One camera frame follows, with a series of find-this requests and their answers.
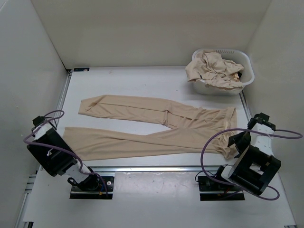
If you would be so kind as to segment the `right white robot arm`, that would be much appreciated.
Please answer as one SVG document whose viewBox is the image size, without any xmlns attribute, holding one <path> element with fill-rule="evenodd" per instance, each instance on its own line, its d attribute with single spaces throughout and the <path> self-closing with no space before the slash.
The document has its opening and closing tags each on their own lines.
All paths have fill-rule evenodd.
<svg viewBox="0 0 304 228">
<path fill-rule="evenodd" d="M 271 154 L 271 139 L 268 137 L 276 126 L 269 122 L 268 115 L 259 113 L 250 119 L 247 128 L 266 135 L 251 136 L 250 132 L 243 131 L 229 137 L 228 146 L 235 146 L 237 161 L 232 166 L 220 166 L 213 184 L 224 190 L 232 183 L 259 196 L 281 167 L 281 161 Z"/>
</svg>

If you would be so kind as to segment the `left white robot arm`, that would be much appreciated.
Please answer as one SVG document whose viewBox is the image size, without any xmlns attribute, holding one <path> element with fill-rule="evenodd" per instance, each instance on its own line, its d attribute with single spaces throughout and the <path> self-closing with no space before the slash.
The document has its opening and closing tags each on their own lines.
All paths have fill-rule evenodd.
<svg viewBox="0 0 304 228">
<path fill-rule="evenodd" d="M 67 175 L 67 182 L 82 191 L 104 190 L 104 180 L 84 165 L 50 120 L 46 116 L 33 119 L 31 134 L 24 139 L 30 153 L 49 175 Z"/>
</svg>

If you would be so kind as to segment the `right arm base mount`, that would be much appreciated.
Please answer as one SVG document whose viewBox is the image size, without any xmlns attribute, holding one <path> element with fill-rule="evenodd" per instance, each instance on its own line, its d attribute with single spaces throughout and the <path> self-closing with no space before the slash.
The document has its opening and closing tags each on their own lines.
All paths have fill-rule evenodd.
<svg viewBox="0 0 304 228">
<path fill-rule="evenodd" d="M 195 181 L 199 185 L 200 201 L 241 201 L 245 200 L 243 190 L 234 185 L 219 183 L 226 182 L 221 177 L 224 170 L 224 166 L 220 166 L 214 173 L 206 171 L 210 176 L 217 181 L 214 181 L 206 175 L 200 175 L 203 171 L 198 172 L 195 175 Z"/>
</svg>

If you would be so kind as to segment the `beige trousers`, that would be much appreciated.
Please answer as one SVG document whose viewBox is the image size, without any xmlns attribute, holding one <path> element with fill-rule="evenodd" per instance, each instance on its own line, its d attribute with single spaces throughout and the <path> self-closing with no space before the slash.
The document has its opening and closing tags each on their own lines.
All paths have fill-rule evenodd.
<svg viewBox="0 0 304 228">
<path fill-rule="evenodd" d="M 228 147 L 231 129 L 237 126 L 234 107 L 209 110 L 161 98 L 101 95 L 82 100 L 78 112 L 167 127 L 147 135 L 66 127 L 64 140 L 84 161 L 199 153 L 203 147 L 225 158 L 234 153 Z"/>
</svg>

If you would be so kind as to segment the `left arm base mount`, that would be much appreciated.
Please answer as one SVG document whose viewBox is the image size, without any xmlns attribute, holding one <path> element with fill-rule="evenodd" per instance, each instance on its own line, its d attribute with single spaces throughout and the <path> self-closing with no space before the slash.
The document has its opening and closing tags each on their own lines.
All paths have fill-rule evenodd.
<svg viewBox="0 0 304 228">
<path fill-rule="evenodd" d="M 80 200 L 111 200 L 114 191 L 114 175 L 96 175 L 89 168 L 90 175 L 85 175 L 79 170 L 67 172 L 69 176 L 67 182 L 72 186 L 70 199 Z"/>
</svg>

